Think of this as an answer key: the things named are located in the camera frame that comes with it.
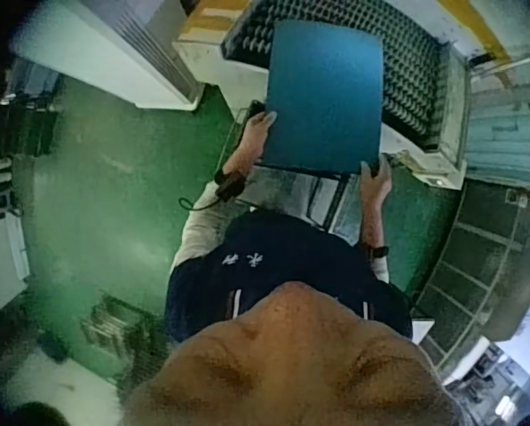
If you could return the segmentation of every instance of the hand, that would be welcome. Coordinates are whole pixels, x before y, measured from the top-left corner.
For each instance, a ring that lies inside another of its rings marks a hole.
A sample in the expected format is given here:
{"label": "hand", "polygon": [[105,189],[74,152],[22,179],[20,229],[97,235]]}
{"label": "hand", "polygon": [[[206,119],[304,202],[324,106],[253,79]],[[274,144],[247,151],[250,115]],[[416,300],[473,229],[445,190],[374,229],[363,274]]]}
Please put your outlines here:
{"label": "hand", "polygon": [[255,162],[263,155],[268,130],[276,120],[277,114],[260,113],[247,121],[241,143],[223,166],[223,173],[239,171],[247,176]]}
{"label": "hand", "polygon": [[361,163],[360,198],[363,209],[380,211],[383,201],[392,188],[391,166],[383,155],[379,155],[379,173],[371,177],[371,169]]}

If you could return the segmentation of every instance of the navy shirt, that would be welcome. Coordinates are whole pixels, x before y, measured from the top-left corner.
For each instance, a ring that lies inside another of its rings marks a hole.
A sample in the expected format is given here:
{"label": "navy shirt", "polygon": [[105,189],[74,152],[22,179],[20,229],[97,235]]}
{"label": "navy shirt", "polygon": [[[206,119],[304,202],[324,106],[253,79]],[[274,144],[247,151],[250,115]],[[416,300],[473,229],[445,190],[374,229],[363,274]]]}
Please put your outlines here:
{"label": "navy shirt", "polygon": [[287,281],[302,281],[360,317],[412,337],[405,298],[377,280],[362,253],[302,220],[265,210],[238,217],[220,246],[174,269],[166,299],[167,333],[186,340],[231,319],[233,305],[242,314]]}

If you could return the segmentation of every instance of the yellow stripe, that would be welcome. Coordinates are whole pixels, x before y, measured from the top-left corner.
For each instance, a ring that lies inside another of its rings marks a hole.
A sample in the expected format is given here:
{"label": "yellow stripe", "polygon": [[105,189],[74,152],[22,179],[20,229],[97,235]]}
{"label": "yellow stripe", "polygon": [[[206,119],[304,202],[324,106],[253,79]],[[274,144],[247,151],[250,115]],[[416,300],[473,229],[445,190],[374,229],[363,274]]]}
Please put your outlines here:
{"label": "yellow stripe", "polygon": [[[482,16],[470,3],[470,0],[436,1],[466,26],[476,38],[478,38],[481,45],[484,46],[484,49],[494,56],[498,64],[507,64],[511,61],[510,56],[499,42],[494,32],[487,26]],[[507,76],[507,73],[501,72],[495,75],[502,82],[503,87],[511,86],[511,80]]]}

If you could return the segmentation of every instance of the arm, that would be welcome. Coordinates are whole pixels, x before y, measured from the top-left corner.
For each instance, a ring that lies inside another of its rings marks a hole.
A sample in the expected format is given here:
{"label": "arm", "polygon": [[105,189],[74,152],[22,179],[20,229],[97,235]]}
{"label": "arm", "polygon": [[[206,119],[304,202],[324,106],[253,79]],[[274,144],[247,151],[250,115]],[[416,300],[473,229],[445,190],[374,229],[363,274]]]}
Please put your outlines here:
{"label": "arm", "polygon": [[[363,248],[378,249],[385,245],[383,230],[383,202],[391,191],[391,166],[380,156],[381,167],[377,176],[371,176],[371,169],[366,163],[361,164],[360,197],[361,227],[360,245]],[[376,277],[389,282],[387,257],[371,259],[371,269]]]}
{"label": "arm", "polygon": [[[228,175],[239,171],[245,177],[263,154],[268,130],[276,119],[276,113],[257,114],[247,121],[241,143],[223,165],[223,173]],[[203,208],[217,200],[217,184],[206,185],[195,209]],[[182,244],[174,256],[171,270],[188,259],[205,256],[221,243],[222,230],[227,225],[231,213],[231,202],[220,202],[210,209],[191,211],[182,232]]]}

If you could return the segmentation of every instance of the white sleeve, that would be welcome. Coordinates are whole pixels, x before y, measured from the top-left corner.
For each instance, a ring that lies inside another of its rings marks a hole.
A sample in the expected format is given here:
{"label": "white sleeve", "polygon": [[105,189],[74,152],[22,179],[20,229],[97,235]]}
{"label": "white sleeve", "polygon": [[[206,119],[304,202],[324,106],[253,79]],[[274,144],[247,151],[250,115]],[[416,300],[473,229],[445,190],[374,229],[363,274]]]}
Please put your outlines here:
{"label": "white sleeve", "polygon": [[371,270],[378,280],[389,284],[389,268],[387,266],[387,256],[371,260]]}
{"label": "white sleeve", "polygon": [[[209,182],[194,207],[203,208],[217,201],[217,189],[215,182]],[[230,217],[231,204],[232,201],[220,202],[209,209],[190,211],[182,232],[182,244],[174,256],[170,271],[188,259],[207,255],[221,243]]]}

